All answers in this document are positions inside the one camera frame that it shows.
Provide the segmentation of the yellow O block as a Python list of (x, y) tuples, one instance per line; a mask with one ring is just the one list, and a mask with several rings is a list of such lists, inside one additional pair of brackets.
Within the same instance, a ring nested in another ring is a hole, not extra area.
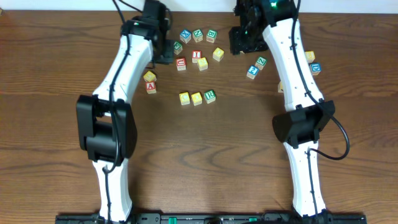
[(224, 50), (217, 47), (213, 52), (213, 59), (220, 62), (224, 57)]

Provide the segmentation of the green R block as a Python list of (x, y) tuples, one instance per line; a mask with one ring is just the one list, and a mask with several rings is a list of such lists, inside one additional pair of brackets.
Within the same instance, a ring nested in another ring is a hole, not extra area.
[(205, 101), (208, 104), (212, 103), (212, 102), (214, 102), (216, 100), (216, 95), (215, 95), (215, 92), (213, 90), (208, 90), (208, 91), (204, 92), (203, 96), (205, 97)]

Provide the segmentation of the yellow C block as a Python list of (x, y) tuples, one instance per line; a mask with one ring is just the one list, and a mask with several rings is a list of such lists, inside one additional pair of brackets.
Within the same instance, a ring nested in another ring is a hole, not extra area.
[(179, 94), (181, 105), (189, 105), (190, 104), (190, 95), (189, 92), (183, 92)]

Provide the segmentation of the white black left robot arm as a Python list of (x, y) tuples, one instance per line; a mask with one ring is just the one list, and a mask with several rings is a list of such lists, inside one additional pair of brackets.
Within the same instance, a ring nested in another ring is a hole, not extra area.
[(96, 170), (101, 195), (99, 219), (126, 223), (132, 210), (127, 167), (137, 142), (132, 99), (149, 63), (169, 63), (173, 43), (169, 18), (136, 16), (121, 26), (116, 57), (101, 84), (76, 103), (78, 138)]

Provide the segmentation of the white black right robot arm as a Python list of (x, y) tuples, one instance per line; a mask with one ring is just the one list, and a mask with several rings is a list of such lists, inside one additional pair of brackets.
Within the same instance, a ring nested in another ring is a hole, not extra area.
[(293, 210), (302, 218), (326, 209), (318, 175), (320, 132), (335, 112), (311, 74), (300, 34), (298, 4), (293, 1), (237, 1), (240, 25), (229, 32), (231, 53), (270, 50), (284, 94), (285, 113), (272, 119), (284, 145), (294, 186)]

